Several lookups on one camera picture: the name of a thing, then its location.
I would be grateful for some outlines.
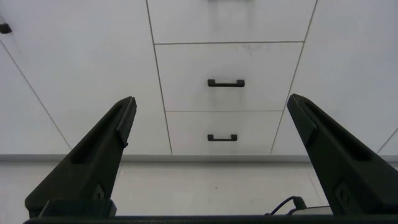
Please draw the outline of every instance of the kitchen cabinet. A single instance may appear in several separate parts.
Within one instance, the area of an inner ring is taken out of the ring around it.
[[[314,0],[149,0],[156,44],[303,41]]]
[[[136,97],[124,154],[170,144],[145,1],[0,1],[12,52],[71,147],[118,100]]]
[[[269,155],[280,114],[280,111],[167,112],[173,155]]]
[[[376,152],[398,127],[397,16],[396,1],[319,0],[290,91]],[[306,154],[287,109],[272,154]]]
[[[301,43],[156,46],[166,111],[282,111]],[[242,87],[210,87],[208,80]]]

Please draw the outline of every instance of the white drawer front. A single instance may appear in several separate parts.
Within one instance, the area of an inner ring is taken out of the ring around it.
[[[269,155],[282,112],[167,112],[173,155]],[[237,141],[208,141],[230,138]]]
[[[301,43],[156,46],[166,111],[283,110]],[[245,86],[208,87],[207,80]]]
[[[149,0],[158,43],[303,41],[315,0]]]

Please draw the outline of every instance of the black drawer handle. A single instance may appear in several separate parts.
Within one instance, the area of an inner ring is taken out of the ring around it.
[[[237,134],[232,134],[231,138],[229,138],[229,139],[215,139],[214,134],[207,135],[207,141],[237,141],[237,140],[238,140]]]
[[[236,83],[216,83],[216,80],[207,80],[208,87],[244,87],[244,80],[236,80]]]

